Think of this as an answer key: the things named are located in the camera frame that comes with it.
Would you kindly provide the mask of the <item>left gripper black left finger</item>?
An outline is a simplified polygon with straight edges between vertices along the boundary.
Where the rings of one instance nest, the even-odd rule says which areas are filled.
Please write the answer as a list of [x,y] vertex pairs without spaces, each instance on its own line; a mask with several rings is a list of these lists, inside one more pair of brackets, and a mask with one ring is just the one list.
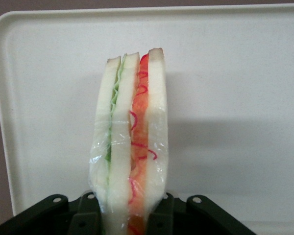
[[73,215],[68,235],[101,235],[103,223],[98,200],[93,192],[83,194]]

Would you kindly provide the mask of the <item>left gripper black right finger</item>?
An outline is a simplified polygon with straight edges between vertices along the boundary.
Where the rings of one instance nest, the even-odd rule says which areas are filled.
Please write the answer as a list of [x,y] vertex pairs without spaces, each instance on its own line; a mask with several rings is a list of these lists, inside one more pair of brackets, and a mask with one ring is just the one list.
[[166,193],[147,221],[147,235],[173,234],[174,197]]

